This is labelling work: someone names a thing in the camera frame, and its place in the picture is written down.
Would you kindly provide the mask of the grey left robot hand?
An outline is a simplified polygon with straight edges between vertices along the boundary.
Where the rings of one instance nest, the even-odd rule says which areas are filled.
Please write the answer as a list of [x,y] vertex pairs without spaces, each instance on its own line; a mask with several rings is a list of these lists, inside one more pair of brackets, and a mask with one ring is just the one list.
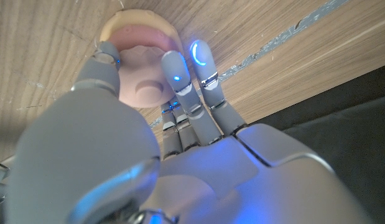
[[334,170],[266,124],[247,125],[224,99],[204,41],[162,67],[198,145],[161,156],[143,116],[119,100],[121,57],[104,41],[71,90],[22,134],[7,223],[371,223]]

